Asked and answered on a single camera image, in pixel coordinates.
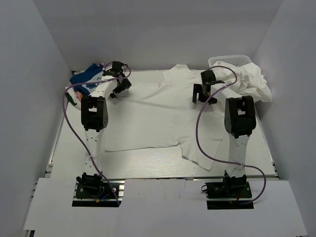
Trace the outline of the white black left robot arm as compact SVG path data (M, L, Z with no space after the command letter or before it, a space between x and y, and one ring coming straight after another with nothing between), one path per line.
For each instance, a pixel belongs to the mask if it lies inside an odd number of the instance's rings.
M94 166L100 166L98 156L101 154L102 137L109 121L107 99L114 98L130 87L128 79L105 76L92 93L81 99L81 123L85 131L85 146L88 148L83 171L88 175L97 174Z

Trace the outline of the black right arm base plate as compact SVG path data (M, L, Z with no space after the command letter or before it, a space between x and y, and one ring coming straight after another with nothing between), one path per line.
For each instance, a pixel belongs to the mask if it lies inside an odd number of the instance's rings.
M225 173L221 182L207 182L201 187L206 193L208 210L253 209L252 193L246 175L230 177Z

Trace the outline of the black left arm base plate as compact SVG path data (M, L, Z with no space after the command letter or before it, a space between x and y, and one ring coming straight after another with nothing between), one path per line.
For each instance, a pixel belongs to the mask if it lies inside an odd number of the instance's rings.
M73 207L119 207L122 183L108 183L99 174L83 173L76 178Z

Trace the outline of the white t-shirt with black print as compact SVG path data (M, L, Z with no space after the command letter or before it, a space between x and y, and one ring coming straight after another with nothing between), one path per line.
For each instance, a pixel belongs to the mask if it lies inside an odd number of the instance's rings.
M194 84L200 77L186 65L175 65L162 73L158 84L134 82L117 98L107 101L109 123L102 138L106 152L180 146L182 156L210 170L196 142L196 121L203 106L192 102ZM225 136L221 104L207 105L198 125L202 150L215 158Z

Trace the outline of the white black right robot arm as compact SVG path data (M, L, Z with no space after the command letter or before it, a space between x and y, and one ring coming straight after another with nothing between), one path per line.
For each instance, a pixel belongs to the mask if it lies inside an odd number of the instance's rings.
M201 148L198 139L199 120L205 106L211 98L217 99L224 105L224 127L229 135L229 156L228 160L219 160L207 155ZM196 121L196 142L200 151L209 159L225 163L225 176L230 179L242 179L246 177L245 158L246 148L252 131L256 127L256 116L254 99L252 96L242 96L232 91L223 83L210 86L210 96L202 106Z

